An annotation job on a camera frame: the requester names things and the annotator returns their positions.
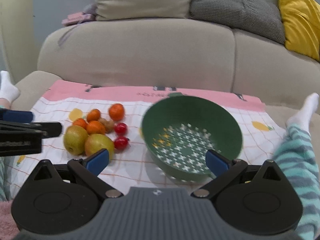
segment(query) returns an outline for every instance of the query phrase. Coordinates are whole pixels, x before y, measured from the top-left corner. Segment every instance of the pink fuzzy fabric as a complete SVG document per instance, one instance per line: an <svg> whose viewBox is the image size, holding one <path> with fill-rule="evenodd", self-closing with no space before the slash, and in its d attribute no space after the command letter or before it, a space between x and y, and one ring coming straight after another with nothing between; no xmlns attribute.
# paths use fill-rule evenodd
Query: pink fuzzy fabric
<svg viewBox="0 0 320 240"><path fill-rule="evenodd" d="M11 215L11 204L12 201L0 202L0 240L11 240L19 233Z"/></svg>

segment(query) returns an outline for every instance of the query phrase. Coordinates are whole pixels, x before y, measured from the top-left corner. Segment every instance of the foot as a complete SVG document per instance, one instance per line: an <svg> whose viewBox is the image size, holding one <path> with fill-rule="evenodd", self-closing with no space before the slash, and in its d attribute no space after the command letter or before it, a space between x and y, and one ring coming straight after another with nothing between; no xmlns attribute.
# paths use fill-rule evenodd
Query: foot
<svg viewBox="0 0 320 240"><path fill-rule="evenodd" d="M304 101L303 107L297 112L294 116L290 117L287 120L286 125L290 124L298 124L301 129L309 132L309 124L313 113L315 113L318 109L319 105L319 95L317 93L313 93L309 95Z"/></svg>
<svg viewBox="0 0 320 240"><path fill-rule="evenodd" d="M20 96L20 91L14 85L12 85L10 80L10 75L8 71L2 70L1 75L1 85L0 85L0 98L7 99L11 104Z"/></svg>

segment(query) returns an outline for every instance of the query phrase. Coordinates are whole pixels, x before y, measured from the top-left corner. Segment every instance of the yellow pillow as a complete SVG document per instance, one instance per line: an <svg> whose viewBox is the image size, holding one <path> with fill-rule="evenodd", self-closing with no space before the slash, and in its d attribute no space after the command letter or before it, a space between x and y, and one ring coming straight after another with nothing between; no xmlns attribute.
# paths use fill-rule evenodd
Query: yellow pillow
<svg viewBox="0 0 320 240"><path fill-rule="evenodd" d="M285 47L319 61L320 5L314 0L279 0Z"/></svg>

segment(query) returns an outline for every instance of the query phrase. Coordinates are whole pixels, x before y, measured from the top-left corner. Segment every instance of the person's leg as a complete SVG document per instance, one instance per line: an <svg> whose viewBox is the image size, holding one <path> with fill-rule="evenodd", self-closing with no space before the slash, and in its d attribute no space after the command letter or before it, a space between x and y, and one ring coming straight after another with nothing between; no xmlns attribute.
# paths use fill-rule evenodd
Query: person's leg
<svg viewBox="0 0 320 240"><path fill-rule="evenodd" d="M302 202L303 215L296 232L304 240L313 240L320 227L319 167L309 133L310 119L318 102L318 94L311 94L302 109L289 118L288 135L273 155Z"/></svg>
<svg viewBox="0 0 320 240"><path fill-rule="evenodd" d="M0 75L0 108L10 109L12 102L19 97L20 91L12 85L7 71L1 71ZM4 157L0 157L0 201L7 201L4 193Z"/></svg>

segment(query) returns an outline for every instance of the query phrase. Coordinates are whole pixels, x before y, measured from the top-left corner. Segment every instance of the tangerine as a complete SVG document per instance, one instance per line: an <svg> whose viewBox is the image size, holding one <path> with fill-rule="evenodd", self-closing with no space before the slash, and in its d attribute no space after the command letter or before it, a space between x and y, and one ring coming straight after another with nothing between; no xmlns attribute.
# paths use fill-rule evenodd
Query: tangerine
<svg viewBox="0 0 320 240"><path fill-rule="evenodd" d="M87 132L88 134L94 134L94 133L105 134L106 128L102 123L94 120L88 123Z"/></svg>
<svg viewBox="0 0 320 240"><path fill-rule="evenodd" d="M101 117L99 109L92 109L87 115L87 122L97 121Z"/></svg>
<svg viewBox="0 0 320 240"><path fill-rule="evenodd" d="M114 104L109 108L110 118L118 122L124 118L124 106L121 104Z"/></svg>
<svg viewBox="0 0 320 240"><path fill-rule="evenodd" d="M83 118L78 118L77 120L75 120L72 125L78 125L81 126L84 129L87 129L87 122L85 121L85 119Z"/></svg>

